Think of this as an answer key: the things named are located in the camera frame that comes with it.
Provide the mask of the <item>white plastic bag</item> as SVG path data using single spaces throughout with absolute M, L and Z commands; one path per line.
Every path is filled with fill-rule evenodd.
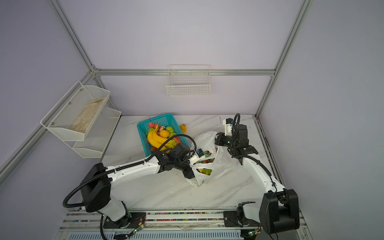
M 192 165 L 195 177 L 187 181 L 194 187 L 215 181 L 228 171 L 240 166 L 238 161 L 229 155 L 225 147 L 215 145 L 216 134 L 215 131 L 209 131 L 195 138 L 197 147 L 204 151 L 205 158 Z M 212 173 L 210 176 L 206 176 L 201 174 L 198 169 L 211 169 Z

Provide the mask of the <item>orange fake pear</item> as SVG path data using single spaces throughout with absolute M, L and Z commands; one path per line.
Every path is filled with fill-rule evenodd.
M 185 133 L 187 132 L 187 126 L 186 126 L 186 124 L 182 124 L 182 125 L 180 125 L 180 129 L 181 129 L 182 133 L 185 134 Z

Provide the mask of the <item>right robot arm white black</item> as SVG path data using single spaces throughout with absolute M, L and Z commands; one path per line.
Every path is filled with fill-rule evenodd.
M 217 133 L 215 144 L 226 147 L 229 155 L 238 160 L 262 190 L 262 200 L 243 202 L 235 218 L 240 226 L 258 223 L 258 230 L 269 236 L 297 230 L 300 227 L 299 197 L 293 189 L 282 185 L 261 162 L 259 153 L 250 145 L 247 126 L 226 119 L 224 132 Z

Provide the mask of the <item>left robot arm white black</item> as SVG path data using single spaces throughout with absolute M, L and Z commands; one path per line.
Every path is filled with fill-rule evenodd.
M 191 150 L 180 143 L 173 149 L 156 150 L 146 159 L 121 166 L 94 165 L 86 177 L 63 200 L 64 208 L 85 207 L 88 213 L 98 212 L 122 228 L 129 224 L 132 215 L 125 203 L 113 197 L 111 191 L 129 181 L 155 175 L 172 169 L 182 171 L 186 179 L 195 177 L 191 158 L 204 156 L 201 149 Z

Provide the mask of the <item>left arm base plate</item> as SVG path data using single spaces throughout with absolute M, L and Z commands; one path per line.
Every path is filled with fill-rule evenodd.
M 131 217 L 123 217 L 118 221 L 112 221 L 108 216 L 104 221 L 104 229 L 136 229 L 140 223 L 145 222 L 146 213 L 145 212 L 131 212 Z

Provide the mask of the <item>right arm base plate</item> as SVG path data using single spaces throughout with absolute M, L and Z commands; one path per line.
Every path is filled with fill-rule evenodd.
M 248 220 L 245 218 L 241 218 L 236 211 L 224 211 L 224 225 L 225 227 L 239 227 L 239 228 L 247 228 L 247 227 L 260 227 L 261 224 L 254 221 Z

